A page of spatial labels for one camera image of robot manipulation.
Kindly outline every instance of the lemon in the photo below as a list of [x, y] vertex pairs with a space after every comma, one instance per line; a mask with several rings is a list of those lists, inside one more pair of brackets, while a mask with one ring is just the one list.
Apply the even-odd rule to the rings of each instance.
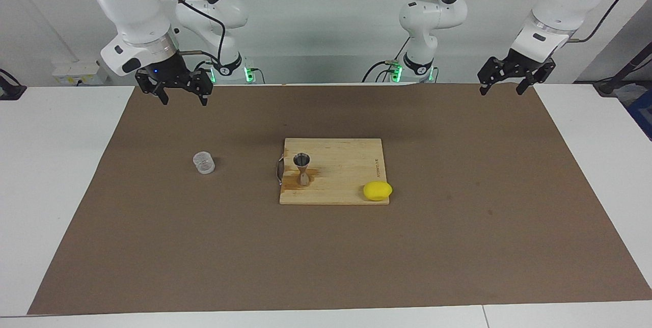
[[370, 182], [363, 189], [366, 198], [370, 201], [384, 201], [393, 191], [388, 182]]

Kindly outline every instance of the clear plastic cup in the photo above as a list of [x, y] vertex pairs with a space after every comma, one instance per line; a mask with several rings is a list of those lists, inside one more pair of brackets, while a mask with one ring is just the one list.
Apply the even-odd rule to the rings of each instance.
[[215, 161], [208, 152], [202, 151], [193, 157], [193, 163], [197, 171], [202, 175], [207, 175], [215, 171]]

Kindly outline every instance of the black cable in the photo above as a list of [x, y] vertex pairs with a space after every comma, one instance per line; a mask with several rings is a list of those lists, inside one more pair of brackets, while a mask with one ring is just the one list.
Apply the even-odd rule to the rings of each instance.
[[435, 82], [433, 82], [433, 84], [437, 84], [437, 79], [440, 78], [440, 68], [435, 67], [434, 69], [437, 70], [437, 75], [435, 76]]
[[208, 64], [208, 63], [206, 61], [201, 61], [199, 64], [197, 64], [197, 66], [195, 66], [195, 69], [193, 70], [193, 72], [195, 72], [196, 70], [199, 70], [204, 64]]
[[387, 63], [385, 63], [385, 61], [380, 61], [379, 63], [373, 64], [373, 66], [371, 66], [371, 68], [369, 68], [367, 73], [365, 73], [365, 77], [363, 78], [362, 82], [366, 81], [366, 78], [369, 77], [369, 74], [373, 71], [374, 68], [376, 68], [378, 66], [382, 66], [383, 64], [387, 64]]
[[[403, 47], [401, 47], [400, 51], [398, 51], [398, 53], [396, 54], [396, 57], [394, 57], [394, 61], [396, 61], [398, 59], [398, 57], [401, 55], [401, 53], [403, 52], [403, 49], [405, 49], [405, 47], [406, 47], [406, 45], [408, 44], [409, 41], [410, 41], [410, 37], [408, 36], [405, 43], [403, 43]], [[385, 73], [385, 77], [383, 77], [383, 82], [385, 82], [385, 80], [387, 80], [387, 73]]]
[[378, 80], [380, 79], [380, 75], [382, 75], [383, 73], [385, 74], [385, 78], [387, 78], [387, 73], [392, 73], [392, 72], [393, 70], [381, 71], [380, 73], [378, 73], [378, 76], [375, 78], [375, 82], [378, 82]]
[[251, 70], [260, 72], [260, 75], [263, 76], [263, 85], [267, 85], [267, 82], [265, 81], [265, 73], [263, 73], [263, 70], [260, 68], [252, 68]]
[[638, 71], [638, 70], [642, 70], [643, 68], [645, 68], [645, 66], [647, 66], [647, 65], [650, 64], [650, 63], [652, 63], [652, 59], [649, 59], [647, 62], [641, 64], [640, 66], [638, 66], [638, 67], [636, 67], [636, 68], [634, 68], [634, 70], [632, 70], [632, 72], [636, 72], [636, 71]]
[[[640, 66], [634, 68], [634, 70], [632, 70], [632, 72], [630, 72], [630, 73], [628, 73], [628, 74], [634, 73], [634, 72], [636, 72], [636, 71], [638, 71], [638, 70], [642, 70], [643, 68], [645, 68], [645, 66], [647, 66], [647, 65], [650, 64], [650, 63], [652, 63], [652, 58], [650, 58], [649, 60], [647, 60], [647, 62], [641, 64]], [[611, 80], [611, 79], [614, 78], [614, 77], [615, 77], [615, 76], [612, 76], [612, 77], [605, 77], [605, 78], [603, 78], [603, 79], [599, 79], [599, 80], [593, 82], [593, 84], [600, 84], [600, 82], [605, 82], [606, 80]]]
[[21, 83], [18, 82], [18, 80], [16, 80], [16, 78], [11, 73], [3, 70], [2, 68], [0, 68], [0, 72], [5, 76], [9, 77], [11, 80], [13, 80], [18, 86], [22, 86]]
[[186, 6], [187, 8], [193, 10], [194, 12], [202, 15], [203, 17], [206, 17], [207, 19], [210, 19], [210, 21], [217, 22], [219, 24], [219, 26], [222, 27], [222, 36], [220, 37], [220, 46], [219, 46], [219, 48], [217, 50], [217, 58], [215, 59], [215, 61], [217, 62], [217, 65], [221, 66], [222, 61], [220, 61], [220, 59], [222, 58], [222, 45], [224, 45], [224, 36], [226, 35], [226, 26], [224, 26], [224, 23], [221, 22], [220, 20], [218, 20], [218, 19], [216, 19], [216, 18], [214, 18], [214, 17], [212, 17], [210, 15], [207, 15], [206, 13], [203, 13], [200, 10], [194, 8], [194, 6], [190, 5], [185, 0], [176, 0], [176, 1], [178, 3]]
[[213, 61], [215, 61], [217, 63], [220, 62], [220, 59], [218, 57], [215, 57], [214, 55], [210, 54], [209, 52], [204, 52], [204, 51], [200, 51], [200, 52], [202, 52], [202, 54], [205, 55], [206, 57], [210, 57], [210, 59], [212, 59]]
[[593, 29], [593, 32], [591, 32], [591, 34], [589, 34], [589, 36], [587, 36], [587, 38], [584, 38], [584, 39], [571, 39], [571, 40], [569, 40], [568, 42], [569, 42], [569, 43], [585, 43], [585, 42], [588, 42], [589, 39], [593, 38], [593, 36], [598, 32], [598, 30], [600, 29], [600, 27], [603, 26], [603, 22], [605, 22], [605, 20], [606, 20], [607, 17], [609, 16], [609, 14], [612, 12], [613, 8], [615, 8], [615, 6], [618, 5], [618, 2], [619, 2], [619, 1], [620, 1], [620, 0], [615, 0], [615, 1], [613, 1], [613, 3], [612, 3], [612, 5], [610, 6], [609, 10], [607, 10], [607, 12], [605, 13], [605, 15], [600, 19], [600, 22], [598, 22], [598, 24], [597, 24], [597, 26], [595, 27], [595, 29]]

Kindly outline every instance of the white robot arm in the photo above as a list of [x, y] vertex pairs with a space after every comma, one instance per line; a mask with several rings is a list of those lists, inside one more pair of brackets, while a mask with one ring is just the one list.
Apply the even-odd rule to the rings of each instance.
[[464, 0], [419, 0], [401, 8], [400, 23], [410, 34], [403, 56], [403, 80], [422, 82], [431, 74], [438, 41], [432, 31], [449, 29], [466, 21]]
[[491, 57], [478, 73], [482, 95], [493, 84], [512, 77], [524, 77], [519, 94], [544, 82], [556, 63], [552, 54], [563, 47], [602, 0], [538, 0], [526, 19], [507, 58]]
[[[197, 94], [206, 105], [212, 93], [212, 80], [204, 70], [190, 72], [186, 67], [182, 55], [188, 52], [179, 51], [160, 0], [97, 1], [118, 33], [102, 50], [102, 58], [109, 68], [118, 75], [135, 72], [142, 91], [158, 96], [163, 104], [168, 102], [164, 88], [182, 88]], [[179, 21], [207, 43], [208, 55], [212, 56], [219, 77], [251, 80], [233, 37], [226, 31], [247, 23], [248, 13], [242, 3], [239, 0], [178, 1]]]

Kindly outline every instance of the wooden cutting board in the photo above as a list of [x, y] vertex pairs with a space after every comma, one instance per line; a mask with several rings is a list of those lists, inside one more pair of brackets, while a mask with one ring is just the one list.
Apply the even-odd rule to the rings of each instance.
[[[298, 183], [294, 164], [299, 153], [310, 156], [310, 183]], [[387, 181], [383, 144], [374, 139], [286, 138], [283, 152], [282, 205], [389, 205], [389, 199], [368, 201], [363, 187]]]

